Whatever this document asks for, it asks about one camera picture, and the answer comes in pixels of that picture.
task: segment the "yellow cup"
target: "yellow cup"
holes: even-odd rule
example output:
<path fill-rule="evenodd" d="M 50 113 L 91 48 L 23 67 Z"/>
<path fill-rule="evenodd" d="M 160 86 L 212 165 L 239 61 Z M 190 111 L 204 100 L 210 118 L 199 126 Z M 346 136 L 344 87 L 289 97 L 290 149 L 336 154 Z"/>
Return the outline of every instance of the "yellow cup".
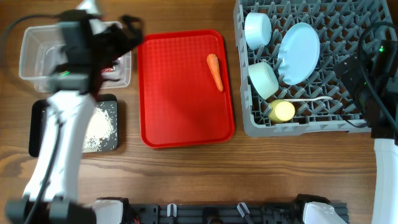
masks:
<path fill-rule="evenodd" d="M 296 112 L 293 104 L 285 100 L 274 100 L 268 106 L 271 108 L 271 113 L 268 117 L 276 123 L 291 120 Z"/>

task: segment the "wooden surface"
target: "wooden surface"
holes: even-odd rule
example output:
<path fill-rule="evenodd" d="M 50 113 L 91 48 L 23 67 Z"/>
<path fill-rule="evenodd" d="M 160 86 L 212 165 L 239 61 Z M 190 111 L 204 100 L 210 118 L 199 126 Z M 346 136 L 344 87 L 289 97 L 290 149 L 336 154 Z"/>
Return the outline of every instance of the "wooden surface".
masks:
<path fill-rule="evenodd" d="M 249 138 L 243 131 L 239 94 L 239 57 L 235 47 L 235 0 L 108 0 L 106 21 L 123 14 L 144 19 L 146 33 L 216 29 L 226 43 L 236 132 L 223 144 L 156 151 L 140 139 L 137 73 L 131 84 L 106 90 L 122 101 L 119 149 L 86 154 L 80 165 L 80 202 L 97 197 L 128 197 L 133 203 L 289 202 L 297 194 L 315 194 L 347 202 L 352 223 L 370 223 L 376 160 L 369 134 L 311 133 L 296 137 Z M 398 8 L 389 2 L 390 10 Z M 64 0 L 0 2 L 0 30 L 21 16 L 56 14 L 79 3 Z M 36 19 L 17 26 L 7 43 L 7 57 L 18 72 L 24 30 L 52 24 Z M 0 223 L 4 204 L 20 198 L 36 159 L 28 155 L 30 109 L 40 96 L 11 85 L 0 76 Z"/>

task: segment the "toy carrot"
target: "toy carrot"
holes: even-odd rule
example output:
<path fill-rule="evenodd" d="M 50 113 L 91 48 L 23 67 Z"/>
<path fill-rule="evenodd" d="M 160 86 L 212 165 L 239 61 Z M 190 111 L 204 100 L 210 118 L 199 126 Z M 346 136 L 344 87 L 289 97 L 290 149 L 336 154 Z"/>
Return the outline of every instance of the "toy carrot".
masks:
<path fill-rule="evenodd" d="M 220 68 L 218 65 L 218 58 L 215 54 L 209 54 L 207 55 L 207 64 L 209 65 L 211 74 L 213 75 L 214 81 L 216 82 L 217 89 L 219 91 L 223 91 L 223 82 L 221 81 L 221 76 L 220 76 Z"/>

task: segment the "green indicator light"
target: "green indicator light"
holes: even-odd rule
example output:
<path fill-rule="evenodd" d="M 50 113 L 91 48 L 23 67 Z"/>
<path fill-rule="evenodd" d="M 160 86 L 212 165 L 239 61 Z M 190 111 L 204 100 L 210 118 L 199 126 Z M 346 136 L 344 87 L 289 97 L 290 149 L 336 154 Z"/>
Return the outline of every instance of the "green indicator light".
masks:
<path fill-rule="evenodd" d="M 69 71 L 64 71 L 64 72 L 61 73 L 61 76 L 68 75 L 69 73 L 70 73 Z"/>

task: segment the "gray dish rack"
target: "gray dish rack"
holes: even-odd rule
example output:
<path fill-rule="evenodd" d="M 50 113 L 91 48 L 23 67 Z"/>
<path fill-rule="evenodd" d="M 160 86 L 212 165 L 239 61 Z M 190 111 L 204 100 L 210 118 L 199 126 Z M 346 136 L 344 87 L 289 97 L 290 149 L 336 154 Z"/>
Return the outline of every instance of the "gray dish rack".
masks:
<path fill-rule="evenodd" d="M 273 33 L 269 47 L 251 50 L 244 36 L 244 21 L 250 12 L 265 13 L 271 20 Z M 236 46 L 241 67 L 241 103 L 244 130 L 251 137 L 296 136 L 317 131 L 370 132 L 355 128 L 364 123 L 362 114 L 349 105 L 351 96 L 336 78 L 333 66 L 356 53 L 359 36 L 371 24 L 391 22 L 386 0 L 237 0 L 234 7 Z M 277 69 L 278 50 L 283 36 L 294 24 L 306 22 L 320 38 L 320 59 L 315 71 L 298 85 L 286 85 Z M 380 27 L 364 43 L 368 53 L 375 52 L 380 39 L 397 40 L 394 30 Z M 267 62 L 279 80 L 279 90 L 269 99 L 261 98 L 252 86 L 248 66 Z M 268 104 L 275 99 L 315 98 L 331 96 L 333 100 L 294 103 L 296 115 L 289 122 L 275 124 L 268 118 Z"/>

